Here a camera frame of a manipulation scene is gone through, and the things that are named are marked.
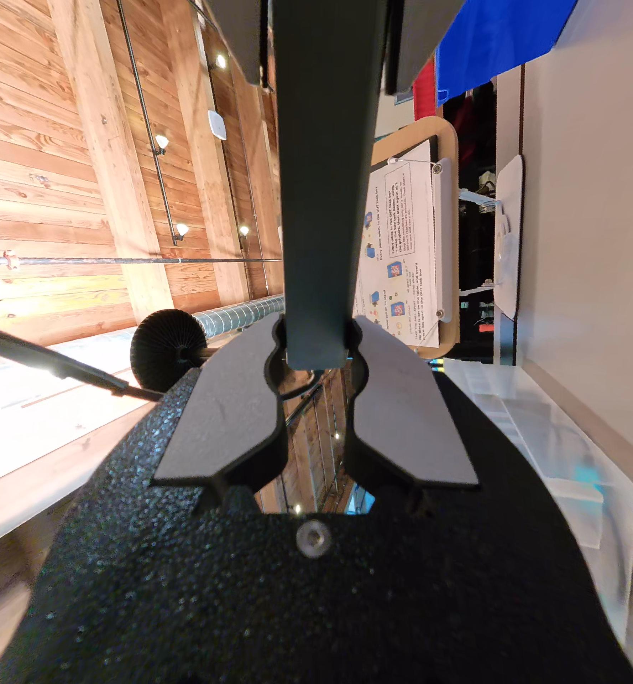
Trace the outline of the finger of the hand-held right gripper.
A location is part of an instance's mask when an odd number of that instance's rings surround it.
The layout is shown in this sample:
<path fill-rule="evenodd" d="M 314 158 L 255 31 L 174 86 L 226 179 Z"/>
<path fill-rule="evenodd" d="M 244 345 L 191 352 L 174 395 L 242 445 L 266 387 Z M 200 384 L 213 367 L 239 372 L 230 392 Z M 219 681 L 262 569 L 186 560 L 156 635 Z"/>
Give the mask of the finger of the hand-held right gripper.
<path fill-rule="evenodd" d="M 205 1 L 204 5 L 245 80 L 266 88 L 269 1 Z"/>
<path fill-rule="evenodd" d="M 465 1 L 389 1 L 385 93 L 410 90 Z"/>

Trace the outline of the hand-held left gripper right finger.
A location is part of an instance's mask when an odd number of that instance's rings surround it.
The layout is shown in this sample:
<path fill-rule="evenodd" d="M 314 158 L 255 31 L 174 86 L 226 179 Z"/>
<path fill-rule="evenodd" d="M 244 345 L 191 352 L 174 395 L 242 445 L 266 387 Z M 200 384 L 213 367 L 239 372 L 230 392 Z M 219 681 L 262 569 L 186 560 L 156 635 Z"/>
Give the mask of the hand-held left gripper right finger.
<path fill-rule="evenodd" d="M 365 489 L 478 487 L 430 366 L 364 316 L 352 330 L 360 383 L 347 413 L 347 474 Z"/>

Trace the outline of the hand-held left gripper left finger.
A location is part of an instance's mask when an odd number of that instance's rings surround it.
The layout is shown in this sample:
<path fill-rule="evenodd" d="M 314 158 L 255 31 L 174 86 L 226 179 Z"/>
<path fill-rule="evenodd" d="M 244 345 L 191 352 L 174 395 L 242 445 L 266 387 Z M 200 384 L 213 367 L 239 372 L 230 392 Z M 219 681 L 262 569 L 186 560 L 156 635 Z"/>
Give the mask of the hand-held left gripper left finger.
<path fill-rule="evenodd" d="M 284 470 L 287 427 L 274 375 L 281 315 L 268 315 L 219 349 L 200 375 L 153 475 L 153 486 L 232 486 L 260 492 Z"/>

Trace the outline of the clear plastic bin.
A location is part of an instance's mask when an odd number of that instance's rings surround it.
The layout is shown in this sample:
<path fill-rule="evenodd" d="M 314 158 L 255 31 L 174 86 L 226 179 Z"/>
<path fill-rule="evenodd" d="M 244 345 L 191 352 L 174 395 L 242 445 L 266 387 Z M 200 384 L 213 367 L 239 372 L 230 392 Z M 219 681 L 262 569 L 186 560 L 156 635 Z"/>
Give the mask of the clear plastic bin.
<path fill-rule="evenodd" d="M 633 579 L 633 482 L 522 368 L 447 358 L 444 372 L 542 479 L 624 645 Z"/>

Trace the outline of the grey usb hub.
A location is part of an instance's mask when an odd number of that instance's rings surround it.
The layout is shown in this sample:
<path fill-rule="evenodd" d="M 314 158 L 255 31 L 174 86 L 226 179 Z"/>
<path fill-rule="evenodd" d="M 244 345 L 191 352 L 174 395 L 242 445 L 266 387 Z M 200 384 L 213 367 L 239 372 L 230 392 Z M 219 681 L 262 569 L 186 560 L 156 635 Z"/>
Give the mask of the grey usb hub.
<path fill-rule="evenodd" d="M 291 369 L 339 368 L 347 357 L 389 5 L 273 9 Z"/>

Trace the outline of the red plastic bin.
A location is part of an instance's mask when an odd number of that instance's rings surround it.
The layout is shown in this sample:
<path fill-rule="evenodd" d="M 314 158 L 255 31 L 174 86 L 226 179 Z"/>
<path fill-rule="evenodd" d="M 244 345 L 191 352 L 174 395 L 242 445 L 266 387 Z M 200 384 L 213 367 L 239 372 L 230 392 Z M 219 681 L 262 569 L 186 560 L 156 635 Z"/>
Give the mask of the red plastic bin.
<path fill-rule="evenodd" d="M 424 65 L 413 86 L 414 121 L 433 116 L 437 108 L 437 88 L 435 84 L 435 57 L 431 56 Z"/>

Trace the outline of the blue plastic bin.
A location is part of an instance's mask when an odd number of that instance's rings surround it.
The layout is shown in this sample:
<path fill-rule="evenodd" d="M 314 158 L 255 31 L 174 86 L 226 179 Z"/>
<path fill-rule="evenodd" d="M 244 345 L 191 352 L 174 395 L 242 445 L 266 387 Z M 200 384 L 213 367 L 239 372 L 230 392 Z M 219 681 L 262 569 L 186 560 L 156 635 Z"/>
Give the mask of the blue plastic bin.
<path fill-rule="evenodd" d="M 577 1 L 466 1 L 435 51 L 438 105 L 547 54 Z"/>

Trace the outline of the black ribbed round fixture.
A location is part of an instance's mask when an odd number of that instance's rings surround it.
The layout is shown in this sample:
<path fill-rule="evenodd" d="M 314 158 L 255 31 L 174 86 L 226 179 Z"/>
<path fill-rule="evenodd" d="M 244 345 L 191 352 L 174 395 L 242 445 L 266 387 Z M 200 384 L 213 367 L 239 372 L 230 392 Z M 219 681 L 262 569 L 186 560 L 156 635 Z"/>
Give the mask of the black ribbed round fixture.
<path fill-rule="evenodd" d="M 186 347 L 207 347 L 204 330 L 188 312 L 153 312 L 136 328 L 131 340 L 131 371 L 141 388 L 161 393 L 171 389 L 189 370 L 203 363 L 182 359 Z"/>

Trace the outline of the wooden document board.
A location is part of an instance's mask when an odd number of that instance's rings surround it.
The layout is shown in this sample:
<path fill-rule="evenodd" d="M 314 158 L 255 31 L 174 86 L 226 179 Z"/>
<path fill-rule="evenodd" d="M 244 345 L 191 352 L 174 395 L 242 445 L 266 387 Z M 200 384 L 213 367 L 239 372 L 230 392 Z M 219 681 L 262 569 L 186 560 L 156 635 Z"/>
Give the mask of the wooden document board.
<path fill-rule="evenodd" d="M 457 133 L 443 118 L 437 116 L 425 117 L 414 124 L 406 126 L 390 134 L 373 146 L 371 167 L 392 155 L 396 155 L 409 147 L 415 146 L 429 137 L 438 137 L 438 162 L 443 157 L 449 157 L 452 162 L 452 199 L 455 203 L 455 217 L 452 238 L 452 285 L 453 285 L 453 315 L 450 323 L 440 322 L 440 340 L 437 347 L 410 347 L 417 355 L 426 361 L 446 356 L 459 341 L 459 143 Z"/>

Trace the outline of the dark grey pad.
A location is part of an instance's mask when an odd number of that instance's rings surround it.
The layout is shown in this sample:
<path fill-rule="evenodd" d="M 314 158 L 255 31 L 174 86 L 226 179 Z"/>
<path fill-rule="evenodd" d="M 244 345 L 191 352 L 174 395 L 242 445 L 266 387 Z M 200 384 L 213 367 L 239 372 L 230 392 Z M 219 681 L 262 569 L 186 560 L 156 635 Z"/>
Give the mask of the dark grey pad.
<path fill-rule="evenodd" d="M 517 366 L 517 317 L 500 312 L 499 363 Z"/>

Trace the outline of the white sheet ledge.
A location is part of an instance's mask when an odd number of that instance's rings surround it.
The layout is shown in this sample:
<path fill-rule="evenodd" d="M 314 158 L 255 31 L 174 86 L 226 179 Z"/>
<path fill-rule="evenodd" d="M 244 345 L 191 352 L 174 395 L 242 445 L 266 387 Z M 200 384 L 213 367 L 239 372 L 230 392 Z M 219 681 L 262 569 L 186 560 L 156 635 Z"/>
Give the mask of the white sheet ledge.
<path fill-rule="evenodd" d="M 442 323 L 452 321 L 454 309 L 452 298 L 452 238 L 455 217 L 453 187 L 452 162 L 449 157 L 443 157 L 433 164 L 431 170 L 437 318 Z"/>

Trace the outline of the black ceiling pipe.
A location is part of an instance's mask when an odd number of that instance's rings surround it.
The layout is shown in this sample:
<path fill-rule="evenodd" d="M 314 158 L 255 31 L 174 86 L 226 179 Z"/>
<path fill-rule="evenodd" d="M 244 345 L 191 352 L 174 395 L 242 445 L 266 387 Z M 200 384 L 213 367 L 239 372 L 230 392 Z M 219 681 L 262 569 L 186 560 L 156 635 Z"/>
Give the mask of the black ceiling pipe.
<path fill-rule="evenodd" d="M 47 258 L 47 257 L 19 257 L 12 252 L 4 252 L 0 256 L 0 266 L 6 267 L 10 270 L 19 269 L 22 266 L 51 266 L 51 265 L 67 265 L 67 266 L 83 266 L 83 265 L 192 265 L 192 264 L 248 264 L 248 263 L 282 263 L 282 259 L 274 258 L 201 258 L 201 259 L 187 259 L 187 258 Z"/>

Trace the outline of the silver ventilation duct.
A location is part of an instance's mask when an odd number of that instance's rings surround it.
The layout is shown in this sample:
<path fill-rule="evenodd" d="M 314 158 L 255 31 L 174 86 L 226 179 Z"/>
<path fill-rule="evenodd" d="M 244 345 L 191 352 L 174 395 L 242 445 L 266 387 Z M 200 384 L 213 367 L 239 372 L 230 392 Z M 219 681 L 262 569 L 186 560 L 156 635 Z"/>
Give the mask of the silver ventilation duct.
<path fill-rule="evenodd" d="M 193 316 L 210 339 L 243 330 L 269 314 L 284 310 L 284 294 L 280 294 L 193 313 Z"/>

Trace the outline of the ceiling track rail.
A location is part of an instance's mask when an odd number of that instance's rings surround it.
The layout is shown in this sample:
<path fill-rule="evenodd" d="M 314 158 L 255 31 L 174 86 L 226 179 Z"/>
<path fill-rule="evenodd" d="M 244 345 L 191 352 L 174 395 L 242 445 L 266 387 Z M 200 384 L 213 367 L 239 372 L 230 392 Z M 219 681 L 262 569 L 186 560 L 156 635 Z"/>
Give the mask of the ceiling track rail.
<path fill-rule="evenodd" d="M 120 24 L 122 26 L 122 32 L 124 35 L 126 50 L 127 50 L 128 56 L 129 56 L 129 62 L 130 62 L 131 70 L 133 73 L 133 79 L 134 79 L 135 87 L 137 90 L 137 97 L 138 97 L 138 100 L 140 102 L 141 114 L 143 116 L 143 122 L 144 122 L 144 125 L 146 127 L 146 133 L 148 136 L 150 152 L 151 152 L 151 156 L 153 158 L 153 163 L 155 165 L 155 172 L 157 175 L 158 186 L 159 186 L 159 190 L 161 193 L 164 211 L 165 211 L 166 218 L 167 218 L 167 224 L 169 227 L 169 232 L 171 235 L 173 246 L 176 247 L 176 246 L 178 246 L 178 244 L 181 241 L 183 241 L 183 238 L 179 237 L 177 230 L 175 229 L 174 221 L 172 218 L 172 212 L 171 212 L 171 209 L 169 206 L 169 200 L 167 197 L 167 190 L 166 190 L 164 177 L 163 177 L 163 173 L 161 171 L 161 165 L 160 165 L 160 161 L 159 161 L 159 157 L 161 156 L 162 149 L 156 146 L 155 137 L 153 135 L 152 127 L 150 125 L 150 117 L 148 115 L 148 109 L 147 109 L 145 97 L 143 94 L 143 89 L 141 86 L 141 79 L 140 79 L 140 74 L 138 72 L 135 54 L 133 51 L 133 44 L 131 41 L 131 35 L 129 33 L 129 27 L 127 25 L 126 16 L 124 13 L 124 5 L 123 5 L 122 1 L 116 1 L 116 5 L 117 5 L 117 11 L 118 11 L 119 17 L 120 17 Z"/>

